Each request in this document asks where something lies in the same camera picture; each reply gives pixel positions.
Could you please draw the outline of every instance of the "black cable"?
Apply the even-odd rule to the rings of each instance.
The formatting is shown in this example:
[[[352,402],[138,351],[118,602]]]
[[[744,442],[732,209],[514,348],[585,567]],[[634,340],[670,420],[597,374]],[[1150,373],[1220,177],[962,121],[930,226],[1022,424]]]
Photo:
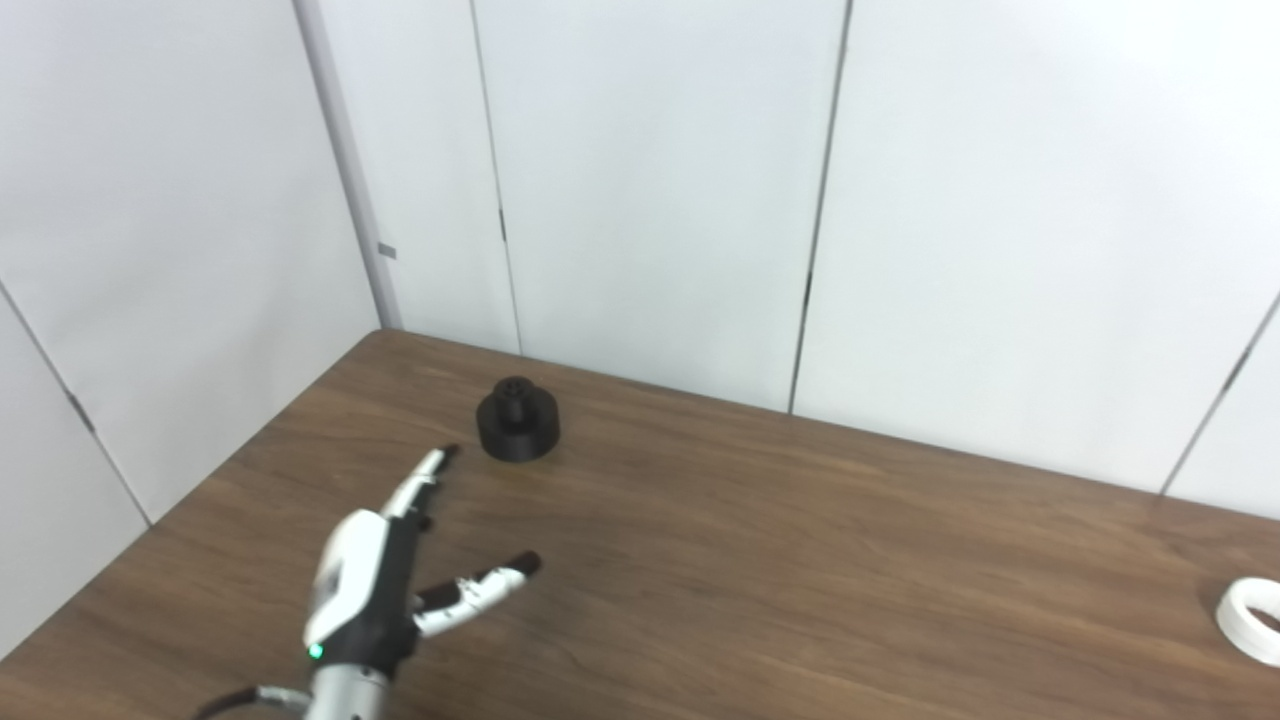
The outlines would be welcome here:
[[[214,700],[200,706],[200,710],[191,716],[191,720],[209,720],[214,715],[227,712],[233,707],[239,707],[242,705],[253,705],[257,702],[257,688],[244,688],[242,691],[236,691],[233,693],[227,693],[221,697],[215,697]]]
[[[306,715],[307,706],[311,705],[311,696],[302,691],[276,688],[274,685],[244,688],[206,702],[191,716],[191,720],[209,720],[214,715],[220,715],[243,705],[266,705],[293,712],[294,715]]]

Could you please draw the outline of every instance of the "white ring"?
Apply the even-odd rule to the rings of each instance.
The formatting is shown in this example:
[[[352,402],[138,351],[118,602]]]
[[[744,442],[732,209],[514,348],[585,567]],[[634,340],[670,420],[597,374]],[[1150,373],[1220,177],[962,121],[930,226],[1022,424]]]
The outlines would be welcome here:
[[[1217,603],[1217,626],[1240,652],[1280,667],[1280,633],[1258,620],[1249,610],[1280,619],[1280,583],[1262,578],[1240,578],[1231,583]]]

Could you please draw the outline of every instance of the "black knob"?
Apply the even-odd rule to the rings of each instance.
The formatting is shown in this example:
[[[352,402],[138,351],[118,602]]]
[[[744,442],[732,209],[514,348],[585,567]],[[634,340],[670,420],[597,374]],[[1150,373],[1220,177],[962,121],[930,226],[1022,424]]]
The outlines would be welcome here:
[[[525,462],[559,442],[559,407],[552,393],[518,375],[498,380],[476,407],[480,446],[507,462]]]

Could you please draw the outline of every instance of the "robotic arm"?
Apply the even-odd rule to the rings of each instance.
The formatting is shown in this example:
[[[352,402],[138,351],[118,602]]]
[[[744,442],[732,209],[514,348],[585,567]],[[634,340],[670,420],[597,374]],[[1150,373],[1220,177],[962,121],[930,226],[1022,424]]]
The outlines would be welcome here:
[[[449,630],[489,610],[538,571],[535,552],[412,596],[408,583],[419,534],[456,448],[433,450],[396,488],[381,512],[356,510],[329,536],[311,596],[303,646],[312,660],[311,694],[259,687],[219,698],[196,714],[211,717],[237,705],[265,703],[306,720],[380,720],[401,661],[420,638]]]

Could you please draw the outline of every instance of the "panel seam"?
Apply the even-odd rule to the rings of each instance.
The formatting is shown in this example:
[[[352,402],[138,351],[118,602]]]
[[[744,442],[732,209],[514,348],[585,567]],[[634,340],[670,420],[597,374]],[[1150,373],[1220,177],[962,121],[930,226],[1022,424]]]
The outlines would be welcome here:
[[[827,138],[822,155],[822,174],[818,179],[818,202],[814,208],[813,237],[809,240],[809,264],[805,273],[804,300],[800,305],[800,328],[796,333],[795,363],[791,368],[791,391],[787,396],[787,414],[796,407],[796,387],[800,384],[800,360],[804,355],[805,325],[809,322],[809,299],[813,291],[813,268],[818,256],[818,236],[822,232],[822,213],[827,199],[827,176],[831,172],[831,146],[836,136],[836,113],[840,109],[840,83],[845,76],[845,56],[849,54],[849,23],[854,14],[854,0],[845,0],[845,19],[840,29],[840,53],[836,55],[836,79],[831,92],[831,114],[827,118]]]
[[[493,136],[493,111],[489,109],[489,79],[484,72],[484,50],[480,46],[480,17],[476,13],[476,0],[468,0],[471,6],[471,35],[476,45],[476,65],[480,68],[480,95],[484,97],[484,122],[489,131],[489,161],[493,165],[493,190],[498,197],[498,224],[502,229],[502,252],[507,260],[507,288],[511,292],[511,318],[516,324],[516,352],[525,354],[525,340],[520,332],[520,307],[516,301],[516,273],[511,266],[511,240],[507,237],[507,213],[502,202],[502,177],[498,174],[498,143]]]
[[[115,461],[115,457],[113,457],[111,452],[106,448],[106,445],[102,442],[102,437],[95,429],[93,421],[90,419],[88,413],[84,410],[84,406],[79,404],[79,398],[67,386],[67,379],[63,377],[61,372],[58,370],[58,365],[54,364],[54,359],[49,356],[49,352],[45,350],[45,345],[40,342],[40,337],[36,336],[36,331],[31,327],[31,323],[27,322],[27,316],[22,314],[22,310],[18,309],[18,302],[13,299],[13,295],[9,292],[9,288],[5,287],[3,281],[0,281],[0,297],[4,297],[4,301],[13,310],[14,316],[18,318],[18,323],[22,325],[23,332],[27,333],[27,337],[31,340],[31,343],[36,347],[36,352],[40,354],[40,359],[44,360],[45,366],[49,368],[49,372],[54,375],[54,379],[58,382],[58,387],[61,388],[63,395],[67,397],[67,402],[72,405],[73,410],[77,410],[77,414],[81,416],[81,420],[87,423],[87,427],[84,429],[88,432],[90,437],[93,438],[93,443],[97,445],[99,452],[102,454],[102,457],[106,460],[108,466],[115,475],[116,482],[119,482],[120,487],[124,488],[124,493],[129,497],[129,501],[133,503],[133,509],[138,511],[138,516],[142,518],[142,521],[146,524],[147,528],[154,527],[155,523],[151,521],[151,516],[147,515],[147,511],[142,509],[142,502],[138,500],[138,496],[133,492],[133,488],[124,479],[124,473],[120,471],[120,465]]]
[[[1231,391],[1235,380],[1244,372],[1245,365],[1249,364],[1249,359],[1253,356],[1253,347],[1257,346],[1258,341],[1262,340],[1262,333],[1266,332],[1267,325],[1271,324],[1271,319],[1275,318],[1276,307],[1280,307],[1280,293],[1275,296],[1271,301],[1271,306],[1267,309],[1266,315],[1262,316],[1262,323],[1258,324],[1257,329],[1253,331],[1253,337],[1249,338],[1249,343],[1244,346],[1244,352],[1236,359],[1235,364],[1231,365],[1231,372],[1228,374],[1226,380],[1222,387],[1217,391],[1217,396],[1213,397],[1213,402],[1210,404],[1208,410],[1204,411],[1204,416],[1201,418],[1198,425],[1196,425],[1196,432],[1192,433],[1192,438],[1187,441],[1187,447],[1183,448],[1181,455],[1178,456],[1178,461],[1174,462],[1174,469],[1169,471],[1169,477],[1165,478],[1165,483],[1160,486],[1160,495],[1169,495],[1169,491],[1174,487],[1174,480],[1178,479],[1178,474],[1181,473],[1183,466],[1187,465],[1187,460],[1194,452],[1196,446],[1199,445],[1201,437],[1204,434],[1204,429],[1217,415],[1217,409],[1222,405],[1222,400],[1226,398],[1226,393]]]

